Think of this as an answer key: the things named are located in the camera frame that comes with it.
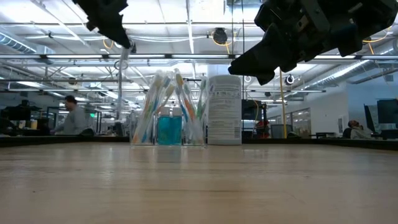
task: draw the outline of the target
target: metal frame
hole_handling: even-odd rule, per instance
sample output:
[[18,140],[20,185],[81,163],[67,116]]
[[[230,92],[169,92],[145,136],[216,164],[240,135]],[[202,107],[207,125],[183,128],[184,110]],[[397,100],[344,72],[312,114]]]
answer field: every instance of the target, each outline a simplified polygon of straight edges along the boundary
[[[89,60],[119,59],[120,54],[0,54],[0,59],[54,59],[54,60]],[[129,59],[235,59],[236,54],[131,54]],[[313,60],[397,60],[398,55],[318,55]]]

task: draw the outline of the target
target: cable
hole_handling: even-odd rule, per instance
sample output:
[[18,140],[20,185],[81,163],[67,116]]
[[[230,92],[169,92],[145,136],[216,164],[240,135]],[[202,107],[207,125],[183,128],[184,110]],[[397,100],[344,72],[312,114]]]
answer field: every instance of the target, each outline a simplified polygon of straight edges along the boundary
[[257,121],[257,117],[259,116],[259,104],[253,99],[253,97],[251,97],[251,95],[248,94],[248,96],[250,97],[250,99],[252,99],[252,101],[254,101],[254,103],[257,106],[257,112],[256,112],[256,118],[254,120],[254,124],[253,124],[253,132],[251,133],[251,138],[253,139],[253,135],[254,135],[254,128],[256,128],[256,121]]
[[243,1],[241,1],[241,6],[242,6],[242,28],[243,28],[243,52],[244,54],[244,16],[243,16]]
[[368,45],[369,45],[369,48],[371,49],[372,54],[374,54],[374,51],[373,51],[371,43],[368,43]]
[[364,43],[375,43],[375,42],[379,42],[380,40],[384,40],[387,36],[388,36],[388,31],[391,29],[391,27],[388,28],[386,34],[384,37],[381,37],[380,39],[377,40],[362,40],[362,42]]
[[107,49],[112,49],[113,44],[114,44],[114,41],[113,41],[113,40],[112,40],[112,44],[111,44],[110,47],[109,47],[108,45],[106,45],[105,39],[103,39],[102,42],[104,43],[105,48],[107,48]]
[[[234,33],[234,3],[235,1],[232,1],[232,12],[231,12],[231,18],[232,18],[232,33]],[[234,54],[234,45],[232,45],[232,54]]]
[[228,45],[225,45],[225,47],[226,47],[227,53],[229,54],[229,47],[228,47]]

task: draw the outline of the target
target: person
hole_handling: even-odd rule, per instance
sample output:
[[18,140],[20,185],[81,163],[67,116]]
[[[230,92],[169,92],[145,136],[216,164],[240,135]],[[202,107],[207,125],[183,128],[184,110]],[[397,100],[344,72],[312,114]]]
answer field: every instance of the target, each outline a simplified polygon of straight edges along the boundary
[[57,126],[52,131],[52,134],[60,131],[63,131],[64,135],[80,134],[86,128],[84,110],[77,105],[77,100],[74,96],[65,97],[65,107],[69,111],[69,114],[65,119],[65,122]]
[[366,128],[363,128],[359,122],[356,120],[351,120],[348,122],[348,127],[351,130],[351,139],[372,139],[372,132]]

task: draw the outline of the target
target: desk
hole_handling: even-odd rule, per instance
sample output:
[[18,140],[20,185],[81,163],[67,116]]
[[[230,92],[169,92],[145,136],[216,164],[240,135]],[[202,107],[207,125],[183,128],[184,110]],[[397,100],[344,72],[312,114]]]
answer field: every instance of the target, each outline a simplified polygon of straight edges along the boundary
[[393,224],[398,152],[327,145],[0,149],[1,223]]
[[336,133],[315,133],[311,134],[310,136],[319,139],[319,138],[335,137]]

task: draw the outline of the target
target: fluorescent light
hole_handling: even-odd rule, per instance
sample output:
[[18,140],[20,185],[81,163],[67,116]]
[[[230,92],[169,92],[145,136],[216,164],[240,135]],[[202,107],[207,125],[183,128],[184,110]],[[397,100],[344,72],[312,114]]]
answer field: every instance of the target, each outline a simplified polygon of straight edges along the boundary
[[82,97],[75,97],[75,99],[77,101],[88,101],[86,98],[82,98]]
[[75,91],[75,90],[43,90],[43,91],[52,91],[52,92],[66,92],[66,91]]
[[261,100],[261,102],[282,102],[282,100]]
[[131,54],[129,58],[165,58],[165,55],[138,55],[138,54]]
[[112,92],[112,91],[105,92],[105,95],[108,95],[108,96],[110,96],[110,97],[112,97],[114,99],[118,99],[119,98],[119,96],[116,93]]
[[40,59],[39,55],[0,55],[3,59]]
[[354,59],[355,55],[347,55],[342,57],[340,55],[318,55],[314,59]]
[[172,58],[184,58],[184,59],[190,59],[190,58],[203,58],[203,59],[208,59],[208,58],[229,58],[229,55],[177,54],[177,55],[172,55]]
[[47,55],[47,58],[102,58],[102,55]]
[[84,91],[84,92],[96,92],[96,91],[104,91],[104,90],[97,90],[97,89],[95,89],[95,90],[90,90],[90,89],[81,89],[81,90],[77,90],[77,91]]
[[61,95],[59,93],[53,93],[53,92],[49,92],[49,93],[53,94],[54,96],[65,97],[65,96],[63,96],[63,95]]
[[31,90],[31,89],[7,89],[7,91],[40,91],[40,90]]
[[109,54],[109,52],[106,49],[100,49],[100,51],[106,52],[107,54]]
[[398,55],[369,55],[369,56],[362,56],[361,59],[369,59],[369,60],[396,60],[396,59],[398,59]]
[[[110,58],[120,58],[121,55],[109,55]],[[159,54],[131,54],[129,58],[165,58],[165,55]]]
[[296,93],[326,93],[325,90],[295,90],[294,94]]
[[22,85],[30,86],[30,87],[36,87],[36,88],[42,87],[42,85],[40,85],[38,83],[34,83],[34,82],[18,82],[18,83],[22,84]]

